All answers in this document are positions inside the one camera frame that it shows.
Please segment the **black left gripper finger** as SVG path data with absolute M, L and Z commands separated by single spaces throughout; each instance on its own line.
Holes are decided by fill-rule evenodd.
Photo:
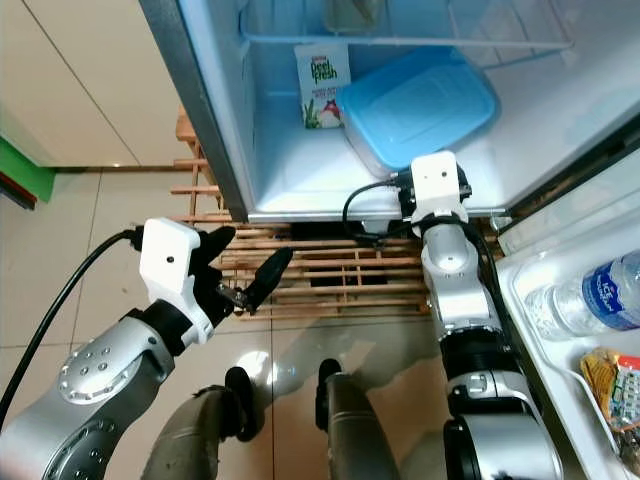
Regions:
M 248 312 L 250 314 L 255 314 L 266 298 L 275 291 L 275 288 L 278 288 L 293 256 L 293 250 L 276 250 L 255 271 L 255 278 L 248 285 Z
M 205 233 L 205 264 L 211 265 L 212 261 L 218 259 L 234 238 L 236 238 L 236 228 L 234 227 L 207 230 Z

